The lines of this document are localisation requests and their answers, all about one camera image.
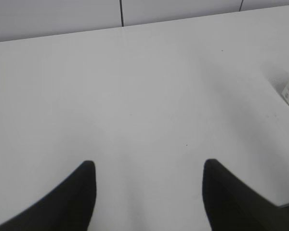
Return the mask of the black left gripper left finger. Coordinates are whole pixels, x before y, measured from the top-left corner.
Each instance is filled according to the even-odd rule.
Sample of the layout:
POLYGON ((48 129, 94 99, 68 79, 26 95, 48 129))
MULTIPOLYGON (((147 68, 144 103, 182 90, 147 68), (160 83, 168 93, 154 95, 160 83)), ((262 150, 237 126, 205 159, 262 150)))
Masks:
POLYGON ((93 161, 84 161, 51 192, 0 224, 0 231, 86 231, 97 195, 93 161))

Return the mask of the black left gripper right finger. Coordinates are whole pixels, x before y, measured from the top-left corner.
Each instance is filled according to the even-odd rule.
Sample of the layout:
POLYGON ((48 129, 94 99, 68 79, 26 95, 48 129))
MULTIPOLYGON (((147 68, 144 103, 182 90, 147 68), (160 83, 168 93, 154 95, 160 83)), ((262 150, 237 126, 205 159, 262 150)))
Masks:
POLYGON ((289 231, 289 210, 256 193, 216 159, 205 161, 202 199, 213 231, 289 231))

